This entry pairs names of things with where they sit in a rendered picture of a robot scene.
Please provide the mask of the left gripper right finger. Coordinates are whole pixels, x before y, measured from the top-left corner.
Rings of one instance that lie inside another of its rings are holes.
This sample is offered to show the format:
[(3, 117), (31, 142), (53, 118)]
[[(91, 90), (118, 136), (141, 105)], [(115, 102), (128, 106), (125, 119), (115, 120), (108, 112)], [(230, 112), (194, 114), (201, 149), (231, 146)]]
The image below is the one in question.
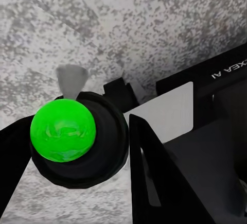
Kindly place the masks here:
[[(149, 203), (141, 148), (161, 206)], [(149, 123), (129, 115), (133, 224), (216, 224)]]

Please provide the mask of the insectifuge atomizer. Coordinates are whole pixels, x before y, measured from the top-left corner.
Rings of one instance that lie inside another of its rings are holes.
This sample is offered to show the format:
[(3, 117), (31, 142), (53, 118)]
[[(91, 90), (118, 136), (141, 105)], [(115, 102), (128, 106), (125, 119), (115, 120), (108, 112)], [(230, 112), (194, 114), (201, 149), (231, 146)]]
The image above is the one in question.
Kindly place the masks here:
[(45, 104), (30, 126), (32, 161), (42, 176), (67, 189), (87, 189), (126, 165), (129, 127), (122, 110), (105, 95), (81, 92), (88, 69), (59, 65), (62, 96)]

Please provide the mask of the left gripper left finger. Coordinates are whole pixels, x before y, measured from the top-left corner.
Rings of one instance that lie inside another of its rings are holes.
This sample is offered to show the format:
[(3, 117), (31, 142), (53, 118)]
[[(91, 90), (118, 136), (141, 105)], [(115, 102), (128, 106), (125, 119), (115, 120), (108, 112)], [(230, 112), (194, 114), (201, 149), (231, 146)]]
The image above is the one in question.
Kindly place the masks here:
[(31, 158), (33, 118), (21, 118), (0, 131), (0, 218)]

